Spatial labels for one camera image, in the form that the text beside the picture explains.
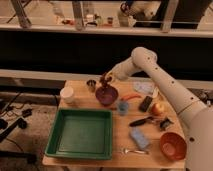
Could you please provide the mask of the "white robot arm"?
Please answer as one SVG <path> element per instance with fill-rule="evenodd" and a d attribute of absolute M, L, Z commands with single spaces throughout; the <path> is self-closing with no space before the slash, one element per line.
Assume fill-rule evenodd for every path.
<path fill-rule="evenodd" d="M 157 64 L 157 54 L 136 47 L 126 60 L 116 64 L 106 77 L 126 80 L 144 71 L 157 85 L 189 129 L 185 171 L 213 171 L 213 106 L 208 107 Z"/>

